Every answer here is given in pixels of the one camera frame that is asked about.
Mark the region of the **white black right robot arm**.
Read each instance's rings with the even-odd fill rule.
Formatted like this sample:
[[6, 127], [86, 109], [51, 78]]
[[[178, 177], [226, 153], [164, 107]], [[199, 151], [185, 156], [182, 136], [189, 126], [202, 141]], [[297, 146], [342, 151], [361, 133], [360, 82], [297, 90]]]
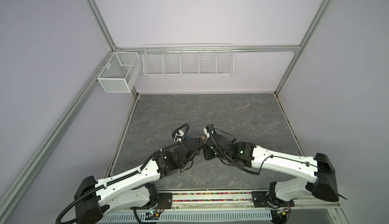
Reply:
[[291, 180], [270, 184], [266, 197], [271, 206], [310, 196], [327, 202], [340, 199], [336, 171], [325, 154], [296, 156], [271, 151], [252, 143], [229, 141], [212, 124], [204, 128], [204, 137], [206, 160], [218, 158], [227, 166], [253, 175], [260, 175], [263, 169], [269, 169], [293, 176]]

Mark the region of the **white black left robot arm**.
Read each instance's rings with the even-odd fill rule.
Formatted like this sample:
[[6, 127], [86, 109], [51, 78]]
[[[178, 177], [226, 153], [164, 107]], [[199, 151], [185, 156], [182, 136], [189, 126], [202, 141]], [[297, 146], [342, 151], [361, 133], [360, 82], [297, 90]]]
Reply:
[[69, 221], [70, 224], [95, 224], [105, 214], [116, 210], [155, 206], [159, 193], [154, 181], [184, 172], [202, 149], [202, 138], [189, 136], [188, 130], [189, 124], [178, 127], [172, 133], [175, 143], [155, 151], [138, 167], [107, 178], [84, 178], [73, 202], [55, 222], [63, 223], [63, 217], [72, 208], [75, 218]]

